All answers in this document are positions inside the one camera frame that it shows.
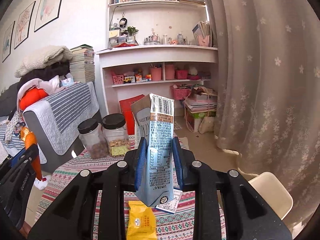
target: clear bottle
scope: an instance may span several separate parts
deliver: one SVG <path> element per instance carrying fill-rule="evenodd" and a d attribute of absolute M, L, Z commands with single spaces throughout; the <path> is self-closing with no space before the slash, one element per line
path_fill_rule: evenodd
<path fill-rule="evenodd" d="M 129 138 L 122 114 L 108 114 L 102 119 L 103 135 L 111 156 L 124 155 L 130 150 Z"/>
<path fill-rule="evenodd" d="M 108 156 L 108 145 L 101 128 L 95 118 L 87 119 L 78 125 L 79 138 L 92 159 Z"/>
<path fill-rule="evenodd" d="M 168 35 L 167 35 L 167 34 L 163 35 L 163 37 L 162 37 L 162 44 L 163 44 L 163 45 L 168 45 L 168 44 L 169 44 L 169 42 L 168 42 Z"/>
<path fill-rule="evenodd" d="M 177 38 L 178 38 L 178 45 L 183 45 L 184 44 L 183 35 L 179 33 Z"/>

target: black jar lid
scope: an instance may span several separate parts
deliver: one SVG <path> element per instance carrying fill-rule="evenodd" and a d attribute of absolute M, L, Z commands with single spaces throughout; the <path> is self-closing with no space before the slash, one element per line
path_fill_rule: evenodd
<path fill-rule="evenodd" d="M 84 120 L 81 124 L 78 125 L 78 131 L 81 134 L 86 134 L 86 133 L 92 132 L 97 127 L 98 127 L 97 119 L 90 118 L 90 119 Z"/>
<path fill-rule="evenodd" d="M 102 125 L 105 129 L 115 130 L 125 125 L 123 114 L 108 114 L 102 119 Z"/>

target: beige curtain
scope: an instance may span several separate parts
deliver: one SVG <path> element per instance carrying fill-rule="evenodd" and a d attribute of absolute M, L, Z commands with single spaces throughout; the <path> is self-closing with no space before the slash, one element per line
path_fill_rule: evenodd
<path fill-rule="evenodd" d="M 320 201 L 320 22 L 307 0 L 207 0 L 219 50 L 218 146 L 293 197 L 285 223 Z"/>

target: silver bolt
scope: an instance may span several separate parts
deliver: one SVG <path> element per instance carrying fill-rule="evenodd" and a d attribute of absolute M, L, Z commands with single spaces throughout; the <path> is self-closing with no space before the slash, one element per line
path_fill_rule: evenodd
<path fill-rule="evenodd" d="M 127 163 L 125 161 L 119 161 L 117 165 L 119 168 L 124 168 L 125 166 L 127 166 Z"/>
<path fill-rule="evenodd" d="M 88 171 L 88 170 L 82 170 L 81 172 L 80 172 L 80 175 L 82 176 L 82 177 L 86 177 L 86 176 L 88 176 L 90 174 L 90 171 Z"/>
<path fill-rule="evenodd" d="M 192 166 L 196 167 L 196 168 L 199 168 L 201 167 L 202 163 L 200 161 L 193 161 L 192 162 Z"/>
<path fill-rule="evenodd" d="M 231 177 L 238 177 L 239 172 L 236 170 L 231 170 L 231 171 L 229 171 L 229 174 Z"/>

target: orange pillow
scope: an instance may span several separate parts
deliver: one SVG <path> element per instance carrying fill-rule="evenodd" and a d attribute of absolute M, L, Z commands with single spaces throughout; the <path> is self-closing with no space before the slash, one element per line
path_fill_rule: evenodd
<path fill-rule="evenodd" d="M 32 88 L 28 90 L 20 100 L 20 109 L 24 111 L 28 106 L 47 97 L 48 94 L 43 89 Z"/>

